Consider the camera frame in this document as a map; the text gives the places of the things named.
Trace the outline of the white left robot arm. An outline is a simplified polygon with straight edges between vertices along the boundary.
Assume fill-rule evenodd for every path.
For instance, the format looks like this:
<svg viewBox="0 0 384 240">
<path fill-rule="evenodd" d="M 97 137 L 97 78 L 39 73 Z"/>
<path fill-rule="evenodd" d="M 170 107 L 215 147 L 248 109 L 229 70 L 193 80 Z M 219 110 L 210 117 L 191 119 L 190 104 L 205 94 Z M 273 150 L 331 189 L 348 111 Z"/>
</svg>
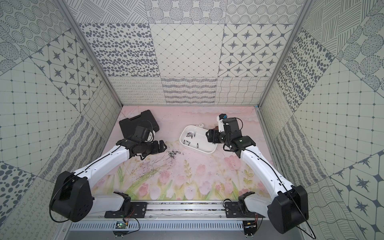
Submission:
<svg viewBox="0 0 384 240">
<path fill-rule="evenodd" d="M 112 196 L 92 195 L 91 189 L 108 173 L 125 161 L 167 150 L 163 140 L 156 141 L 154 132 L 137 126 L 135 133 L 128 139 L 117 141 L 116 146 L 93 162 L 73 172 L 64 171 L 58 175 L 49 213 L 57 213 L 67 221 L 79 222 L 88 214 L 105 212 L 118 218 L 132 214 L 131 197 L 128 194 L 114 192 Z"/>
</svg>

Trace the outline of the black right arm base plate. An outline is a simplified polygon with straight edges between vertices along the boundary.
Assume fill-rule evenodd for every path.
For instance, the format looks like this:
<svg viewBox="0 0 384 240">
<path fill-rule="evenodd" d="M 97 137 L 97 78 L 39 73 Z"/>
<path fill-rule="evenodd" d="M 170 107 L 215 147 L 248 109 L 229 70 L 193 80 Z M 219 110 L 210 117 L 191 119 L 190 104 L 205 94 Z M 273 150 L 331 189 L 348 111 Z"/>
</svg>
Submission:
<svg viewBox="0 0 384 240">
<path fill-rule="evenodd" d="M 251 218 L 254 219 L 256 217 L 263 218 L 263 215 L 253 213 L 253 212 L 247 212 L 245 210 L 241 210 L 239 207 L 238 202 L 231 202 L 231 201 L 224 201 L 223 207 L 225 209 L 226 218 L 233 219 L 233 218 Z"/>
</svg>

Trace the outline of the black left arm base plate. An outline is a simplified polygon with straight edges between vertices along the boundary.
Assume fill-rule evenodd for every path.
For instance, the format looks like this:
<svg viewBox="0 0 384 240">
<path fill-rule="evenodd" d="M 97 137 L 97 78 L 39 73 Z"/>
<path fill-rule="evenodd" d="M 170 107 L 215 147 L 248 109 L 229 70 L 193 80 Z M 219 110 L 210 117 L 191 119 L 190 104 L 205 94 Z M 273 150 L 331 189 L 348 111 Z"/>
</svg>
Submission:
<svg viewBox="0 0 384 240">
<path fill-rule="evenodd" d="M 118 211 L 107 211 L 105 212 L 104 218 L 106 219 L 117 219 L 117 218 L 137 218 L 143 219 L 147 211 L 147 202 L 129 202 L 124 203 Z"/>
</svg>

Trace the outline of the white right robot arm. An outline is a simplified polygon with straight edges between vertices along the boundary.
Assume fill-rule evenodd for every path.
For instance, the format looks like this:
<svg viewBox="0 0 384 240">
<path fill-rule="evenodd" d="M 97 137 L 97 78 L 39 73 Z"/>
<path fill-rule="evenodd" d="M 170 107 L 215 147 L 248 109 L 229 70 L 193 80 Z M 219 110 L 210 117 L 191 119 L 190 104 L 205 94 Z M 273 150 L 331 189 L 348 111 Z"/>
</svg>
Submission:
<svg viewBox="0 0 384 240">
<path fill-rule="evenodd" d="M 280 174 L 262 155 L 256 143 L 242 134 L 238 118 L 226 114 L 217 117 L 218 126 L 206 132 L 208 142 L 222 144 L 226 152 L 232 152 L 258 175 L 270 199 L 262 201 L 254 192 L 238 198 L 240 214 L 259 214 L 267 217 L 279 233 L 284 234 L 309 220 L 308 193 L 302 186 L 295 186 Z"/>
</svg>

